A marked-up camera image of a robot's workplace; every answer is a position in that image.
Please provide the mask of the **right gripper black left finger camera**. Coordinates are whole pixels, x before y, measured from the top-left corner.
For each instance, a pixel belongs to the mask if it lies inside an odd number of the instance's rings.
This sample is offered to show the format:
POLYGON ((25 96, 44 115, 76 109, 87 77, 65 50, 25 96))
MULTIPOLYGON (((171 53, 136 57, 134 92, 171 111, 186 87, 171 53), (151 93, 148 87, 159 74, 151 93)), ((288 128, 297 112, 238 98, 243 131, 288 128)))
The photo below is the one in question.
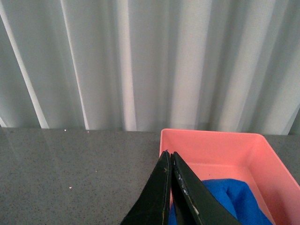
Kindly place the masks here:
POLYGON ((166 225, 170 210, 172 163, 163 151, 138 200, 123 218, 122 225, 166 225))

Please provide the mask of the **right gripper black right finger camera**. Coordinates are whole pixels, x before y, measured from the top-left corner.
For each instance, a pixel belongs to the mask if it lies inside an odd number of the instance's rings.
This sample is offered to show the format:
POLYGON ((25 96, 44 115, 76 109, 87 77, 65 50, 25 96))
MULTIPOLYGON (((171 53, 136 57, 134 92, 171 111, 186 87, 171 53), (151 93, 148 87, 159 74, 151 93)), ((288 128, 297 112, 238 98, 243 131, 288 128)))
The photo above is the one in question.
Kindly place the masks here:
POLYGON ((172 201, 179 225, 239 225, 211 194, 179 153, 171 154, 172 201))

